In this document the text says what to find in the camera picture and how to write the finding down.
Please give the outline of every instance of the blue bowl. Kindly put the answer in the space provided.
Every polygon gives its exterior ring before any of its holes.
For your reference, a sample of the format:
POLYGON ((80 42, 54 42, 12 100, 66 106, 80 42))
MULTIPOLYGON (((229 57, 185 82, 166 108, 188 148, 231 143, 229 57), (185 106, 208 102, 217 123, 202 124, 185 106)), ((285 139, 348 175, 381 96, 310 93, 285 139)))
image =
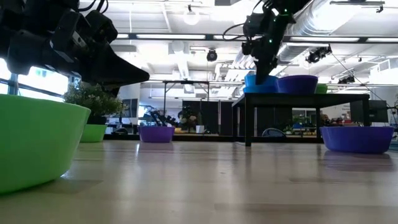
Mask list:
POLYGON ((313 75, 293 75, 278 78, 276 83, 279 93, 307 95, 315 93, 318 77, 313 75))
MULTIPOLYGON (((264 86, 264 85, 275 85, 275 82, 278 78, 275 76, 268 76, 263 83, 261 83, 260 85, 264 86)), ((244 84, 246 85, 246 87, 251 87, 251 86, 256 86, 256 75, 246 75, 244 77, 244 84)))
POLYGON ((243 88, 244 93, 277 93, 275 85, 257 85, 243 88))
POLYGON ((325 146, 335 152, 385 153, 391 143, 393 127, 322 127, 325 146))

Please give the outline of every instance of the desk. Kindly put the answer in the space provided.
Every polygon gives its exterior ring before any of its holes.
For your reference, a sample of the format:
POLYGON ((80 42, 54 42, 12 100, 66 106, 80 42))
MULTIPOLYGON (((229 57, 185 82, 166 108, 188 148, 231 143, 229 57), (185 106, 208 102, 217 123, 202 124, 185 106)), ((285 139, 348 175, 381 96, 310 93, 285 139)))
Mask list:
POLYGON ((364 125, 370 126, 368 94, 291 95, 285 93, 245 93, 232 104, 232 136, 234 141, 238 136, 238 108, 244 108, 245 110, 245 145, 251 146, 251 139, 254 134, 254 108, 289 107, 316 109, 317 138, 320 139, 320 109, 355 101, 363 102, 364 125))

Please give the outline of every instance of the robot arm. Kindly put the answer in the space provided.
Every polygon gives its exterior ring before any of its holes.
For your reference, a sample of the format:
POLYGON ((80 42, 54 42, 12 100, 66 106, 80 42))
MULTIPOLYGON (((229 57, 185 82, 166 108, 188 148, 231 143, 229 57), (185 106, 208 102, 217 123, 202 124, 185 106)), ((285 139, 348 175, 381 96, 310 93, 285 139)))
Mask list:
POLYGON ((99 8, 87 16, 79 0, 3 0, 0 3, 0 58, 11 73, 27 75, 31 66, 81 76, 117 94, 119 87, 144 82, 149 74, 118 57, 110 19, 99 8))
POLYGON ((252 13, 243 24, 247 41, 242 43, 244 55, 254 57, 257 67, 256 84, 261 84, 276 68, 280 44, 289 24, 294 24, 294 14, 312 0, 260 0, 262 14, 252 13))

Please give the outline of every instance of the bowl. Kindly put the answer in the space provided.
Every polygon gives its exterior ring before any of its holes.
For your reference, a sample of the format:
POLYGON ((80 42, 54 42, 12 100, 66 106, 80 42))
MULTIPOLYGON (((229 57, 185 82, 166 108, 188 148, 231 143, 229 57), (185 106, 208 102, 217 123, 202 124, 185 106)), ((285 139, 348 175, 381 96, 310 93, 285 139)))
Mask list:
POLYGON ((72 163, 90 110, 23 96, 0 95, 0 194, 43 184, 72 163))
POLYGON ((325 146, 335 152, 382 154, 390 146, 393 127, 322 127, 325 146))
POLYGON ((143 126, 139 127, 139 137, 143 142, 170 142, 174 127, 143 126))
POLYGON ((326 94, 328 93, 328 86, 326 84, 317 84, 316 94, 326 94))
POLYGON ((292 75, 278 78, 276 83, 279 93, 307 95, 315 93, 318 77, 313 75, 292 75))
MULTIPOLYGON (((269 75, 260 85, 275 86, 277 79, 277 77, 269 75)), ((246 85, 246 87, 256 86, 256 75, 246 75, 244 77, 244 84, 246 85)))
POLYGON ((257 85, 243 88, 244 93, 277 93, 275 85, 257 85))
POLYGON ((86 124, 80 142, 101 142, 107 127, 105 124, 86 124))

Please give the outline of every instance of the camera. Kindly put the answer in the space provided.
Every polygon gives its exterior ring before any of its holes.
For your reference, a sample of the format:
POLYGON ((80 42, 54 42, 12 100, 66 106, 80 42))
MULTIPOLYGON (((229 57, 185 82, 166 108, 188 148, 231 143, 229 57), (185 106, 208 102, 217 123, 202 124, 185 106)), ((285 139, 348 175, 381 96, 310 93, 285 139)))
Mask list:
POLYGON ((214 62, 217 60, 217 53, 215 49, 210 49, 209 52, 207 53, 207 61, 208 62, 214 62))

